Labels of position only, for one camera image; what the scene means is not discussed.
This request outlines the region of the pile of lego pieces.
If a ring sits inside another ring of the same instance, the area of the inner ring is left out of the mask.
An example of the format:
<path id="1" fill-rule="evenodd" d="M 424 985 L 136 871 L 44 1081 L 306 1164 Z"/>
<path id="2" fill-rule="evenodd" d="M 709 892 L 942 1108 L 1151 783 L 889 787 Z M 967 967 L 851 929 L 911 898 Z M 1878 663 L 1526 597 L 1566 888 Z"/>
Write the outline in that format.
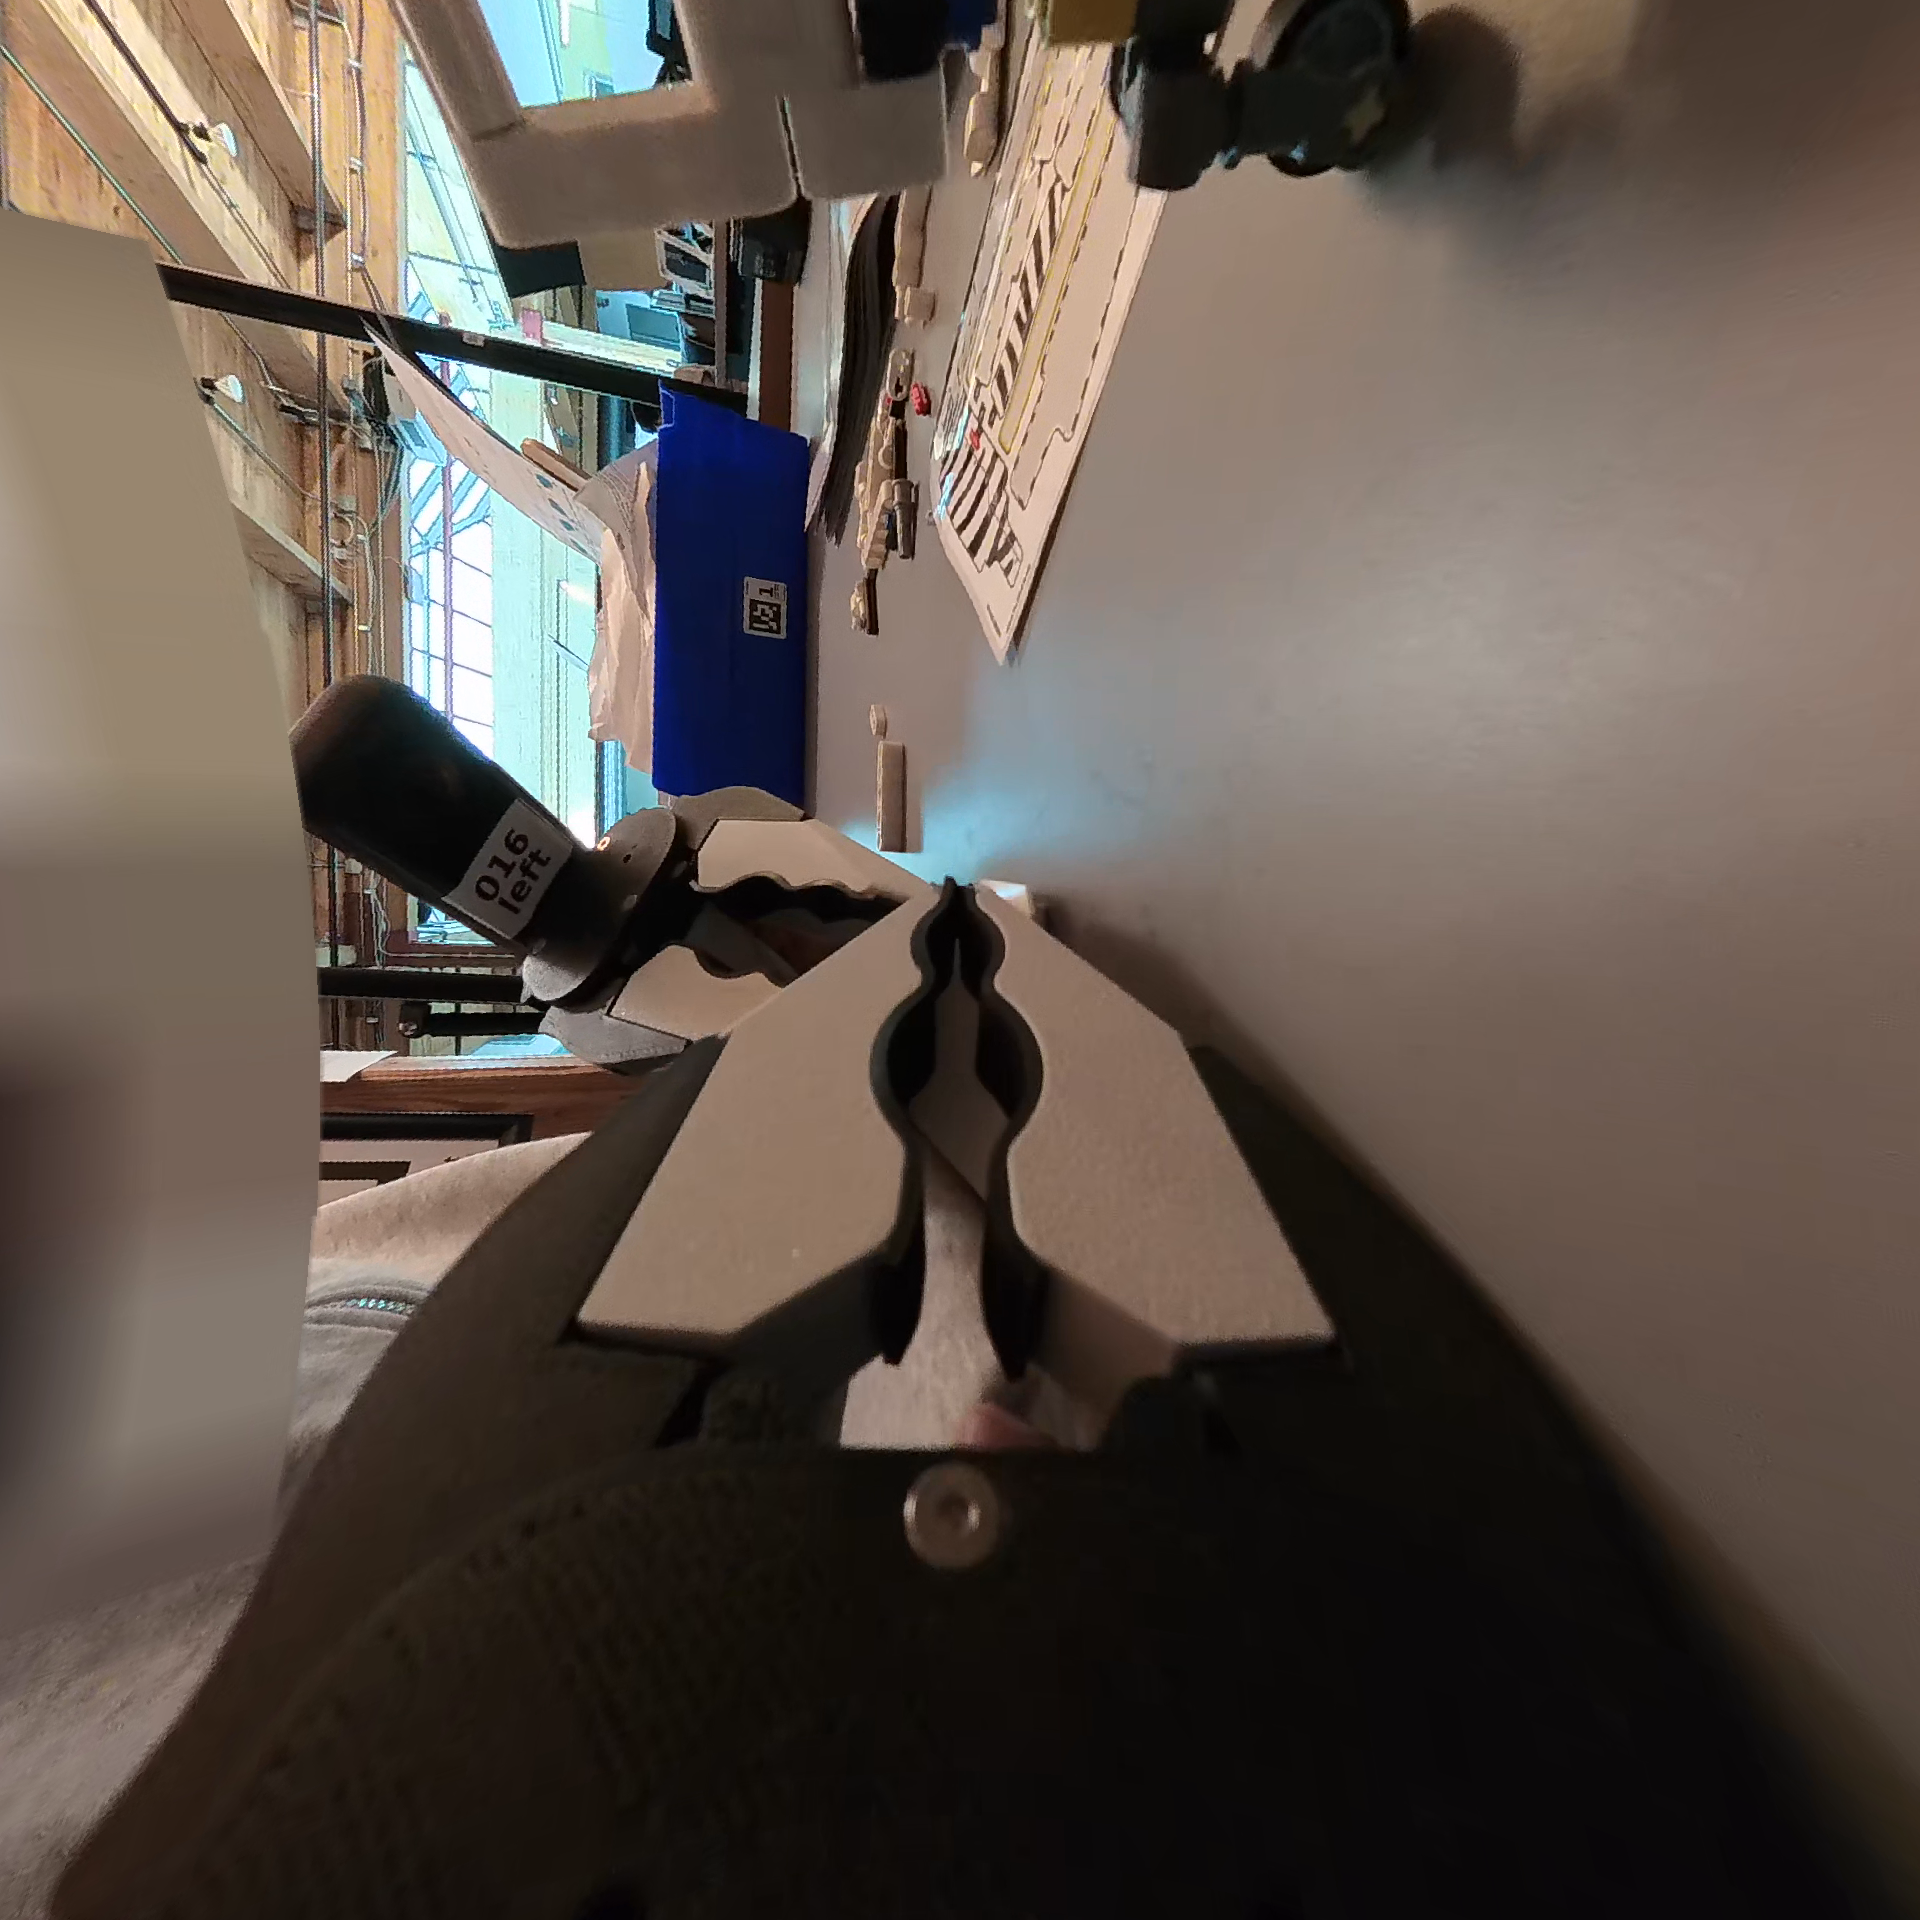
<path id="1" fill-rule="evenodd" d="M 851 597 L 852 633 L 876 634 L 876 580 L 894 555 L 918 555 L 922 481 L 909 468 L 909 384 L 918 370 L 918 330 L 934 323 L 936 297 L 923 283 L 923 231 L 934 184 L 902 192 L 898 215 L 898 330 L 889 367 L 876 388 L 876 406 L 865 429 L 865 451 L 852 468 L 852 534 L 857 534 L 857 588 Z"/>

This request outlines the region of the blue plastic bin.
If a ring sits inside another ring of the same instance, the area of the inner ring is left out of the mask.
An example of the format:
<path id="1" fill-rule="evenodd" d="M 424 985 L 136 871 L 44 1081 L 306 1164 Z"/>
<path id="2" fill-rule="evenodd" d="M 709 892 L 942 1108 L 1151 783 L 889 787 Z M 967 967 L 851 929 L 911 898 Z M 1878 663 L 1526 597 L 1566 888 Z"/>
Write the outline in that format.
<path id="1" fill-rule="evenodd" d="M 709 396 L 656 435 L 653 787 L 807 803 L 809 451 Z"/>

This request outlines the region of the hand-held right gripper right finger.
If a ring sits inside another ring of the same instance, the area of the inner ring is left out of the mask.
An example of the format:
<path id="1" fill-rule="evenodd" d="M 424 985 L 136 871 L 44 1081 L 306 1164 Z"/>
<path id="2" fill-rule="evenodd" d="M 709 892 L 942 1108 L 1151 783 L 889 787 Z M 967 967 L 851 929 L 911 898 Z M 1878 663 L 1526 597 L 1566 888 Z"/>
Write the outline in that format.
<path id="1" fill-rule="evenodd" d="M 981 1270 L 1004 1370 L 1138 1382 L 1329 1347 L 1185 1040 L 997 892 L 973 892 L 967 985 L 1004 1108 Z"/>

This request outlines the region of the zebra striped sticker sheet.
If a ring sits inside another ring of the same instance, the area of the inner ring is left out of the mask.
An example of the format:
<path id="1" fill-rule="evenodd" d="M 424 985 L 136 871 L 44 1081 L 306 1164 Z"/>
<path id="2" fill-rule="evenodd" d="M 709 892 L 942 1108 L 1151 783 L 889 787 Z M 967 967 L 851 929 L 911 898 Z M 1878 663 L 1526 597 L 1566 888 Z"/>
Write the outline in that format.
<path id="1" fill-rule="evenodd" d="M 934 526 L 1000 663 L 1138 297 L 1164 192 L 1131 181 L 1108 46 L 1026 40 L 934 427 Z"/>

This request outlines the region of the cardboard display board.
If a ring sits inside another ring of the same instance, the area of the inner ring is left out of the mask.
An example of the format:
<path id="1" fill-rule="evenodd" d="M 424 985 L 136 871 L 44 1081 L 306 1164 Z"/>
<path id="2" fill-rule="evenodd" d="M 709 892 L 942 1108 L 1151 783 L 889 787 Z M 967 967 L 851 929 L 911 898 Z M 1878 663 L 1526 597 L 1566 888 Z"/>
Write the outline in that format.
<path id="1" fill-rule="evenodd" d="M 581 505 L 583 479 L 574 467 L 565 467 L 539 439 L 528 455 L 524 447 L 506 441 L 486 420 L 462 406 L 462 399 L 436 370 L 427 370 L 383 321 L 373 323 L 373 339 L 381 343 L 397 392 L 458 467 L 468 467 L 555 542 L 570 545 L 591 566 L 599 561 L 609 530 L 591 509 Z"/>

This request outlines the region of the zebra striped sticker strip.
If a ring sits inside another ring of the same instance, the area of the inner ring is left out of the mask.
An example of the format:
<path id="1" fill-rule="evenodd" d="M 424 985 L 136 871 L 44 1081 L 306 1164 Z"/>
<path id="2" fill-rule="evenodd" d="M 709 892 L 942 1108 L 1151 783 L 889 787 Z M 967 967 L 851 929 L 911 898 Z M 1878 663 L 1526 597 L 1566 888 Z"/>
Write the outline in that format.
<path id="1" fill-rule="evenodd" d="M 977 1073 L 973 1029 L 936 1029 L 927 1081 L 906 1102 L 918 1133 L 943 1156 L 943 1164 L 989 1199 L 990 1160 L 1006 1112 Z"/>

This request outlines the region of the lego airplane model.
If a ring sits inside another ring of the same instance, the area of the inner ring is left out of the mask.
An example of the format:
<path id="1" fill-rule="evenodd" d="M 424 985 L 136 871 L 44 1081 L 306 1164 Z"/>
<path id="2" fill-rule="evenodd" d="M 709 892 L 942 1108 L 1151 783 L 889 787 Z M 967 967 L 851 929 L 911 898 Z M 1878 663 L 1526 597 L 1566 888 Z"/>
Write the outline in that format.
<path id="1" fill-rule="evenodd" d="M 948 63 L 1004 46 L 1014 5 L 397 5 L 490 235 L 565 250 L 789 201 L 934 184 Z M 1126 177 L 1188 188 L 1264 158 L 1357 168 L 1404 92 L 1408 5 L 1030 5 L 1044 46 L 1093 56 Z"/>

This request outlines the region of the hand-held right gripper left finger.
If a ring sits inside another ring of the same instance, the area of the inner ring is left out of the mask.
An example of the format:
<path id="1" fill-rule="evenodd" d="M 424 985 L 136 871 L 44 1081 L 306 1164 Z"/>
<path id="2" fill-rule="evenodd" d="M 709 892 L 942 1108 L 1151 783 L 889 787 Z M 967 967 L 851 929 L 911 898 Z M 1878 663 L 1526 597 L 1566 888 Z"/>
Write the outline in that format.
<path id="1" fill-rule="evenodd" d="M 923 1305 L 942 915 L 906 899 L 735 1021 L 581 1305 L 581 1330 L 759 1370 L 898 1362 Z"/>

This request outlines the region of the black floor lamp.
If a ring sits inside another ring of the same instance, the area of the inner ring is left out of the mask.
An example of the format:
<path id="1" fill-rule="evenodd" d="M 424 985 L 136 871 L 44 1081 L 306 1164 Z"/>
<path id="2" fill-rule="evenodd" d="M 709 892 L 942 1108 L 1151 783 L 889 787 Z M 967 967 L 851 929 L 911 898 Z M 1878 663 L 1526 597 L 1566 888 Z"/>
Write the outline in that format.
<path id="1" fill-rule="evenodd" d="M 397 348 L 412 358 L 469 362 L 501 374 L 540 377 L 551 388 L 574 388 L 583 396 L 618 396 L 636 409 L 660 406 L 660 396 L 702 396 L 735 414 L 751 409 L 751 399 L 731 388 L 698 388 L 691 377 L 656 374 L 644 367 L 612 362 L 583 351 L 539 348 L 524 334 L 486 334 L 468 327 L 444 327 L 412 316 L 387 316 L 344 298 L 267 287 L 240 276 L 217 276 L 187 263 L 157 263 L 161 287 L 174 304 L 188 304 L 224 321 L 271 323 L 286 330 L 311 330 L 357 348 Z"/>

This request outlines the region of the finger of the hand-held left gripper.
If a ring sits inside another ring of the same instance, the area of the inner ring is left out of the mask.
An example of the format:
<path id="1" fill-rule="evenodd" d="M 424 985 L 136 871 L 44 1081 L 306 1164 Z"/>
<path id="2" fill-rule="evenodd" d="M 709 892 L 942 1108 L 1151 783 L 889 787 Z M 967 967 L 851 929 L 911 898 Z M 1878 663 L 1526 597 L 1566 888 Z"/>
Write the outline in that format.
<path id="1" fill-rule="evenodd" d="M 609 992 L 605 1066 L 648 1066 L 731 1035 L 798 975 L 796 960 L 745 929 L 691 929 Z"/>
<path id="2" fill-rule="evenodd" d="M 918 877 L 827 820 L 722 816 L 691 857 L 691 898 L 735 921 L 884 921 L 918 899 Z"/>

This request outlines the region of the lego instruction booklet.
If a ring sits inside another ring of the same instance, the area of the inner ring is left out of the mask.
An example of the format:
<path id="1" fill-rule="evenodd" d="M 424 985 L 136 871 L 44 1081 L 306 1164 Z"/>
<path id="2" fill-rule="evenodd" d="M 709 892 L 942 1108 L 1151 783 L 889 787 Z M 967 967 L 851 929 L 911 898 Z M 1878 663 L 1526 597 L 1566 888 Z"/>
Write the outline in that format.
<path id="1" fill-rule="evenodd" d="M 828 204 L 828 358 L 827 414 L 809 460 L 809 526 L 842 542 L 852 518 L 852 468 L 898 330 L 902 198 Z"/>

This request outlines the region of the wooden post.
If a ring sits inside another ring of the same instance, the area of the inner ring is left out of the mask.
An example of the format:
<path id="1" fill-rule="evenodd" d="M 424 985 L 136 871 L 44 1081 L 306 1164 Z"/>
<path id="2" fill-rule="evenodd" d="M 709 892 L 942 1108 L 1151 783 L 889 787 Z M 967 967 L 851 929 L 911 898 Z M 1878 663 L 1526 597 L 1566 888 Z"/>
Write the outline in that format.
<path id="1" fill-rule="evenodd" d="M 609 1070 L 578 1053 L 383 1053 L 319 1087 L 324 1112 L 523 1112 L 528 1139 L 595 1128 L 665 1061 Z"/>

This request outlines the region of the person's grey hoodie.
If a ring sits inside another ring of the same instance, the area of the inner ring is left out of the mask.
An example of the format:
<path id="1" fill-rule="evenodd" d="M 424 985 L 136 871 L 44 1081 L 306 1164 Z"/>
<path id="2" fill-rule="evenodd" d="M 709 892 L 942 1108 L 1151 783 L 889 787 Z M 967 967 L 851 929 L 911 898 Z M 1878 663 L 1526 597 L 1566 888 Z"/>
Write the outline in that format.
<path id="1" fill-rule="evenodd" d="M 315 1207 L 282 1515 L 397 1330 L 581 1141 L 501 1147 Z M 62 1863 L 202 1686 L 262 1564 L 161 1581 L 5 1639 L 5 1917 L 46 1917 Z"/>

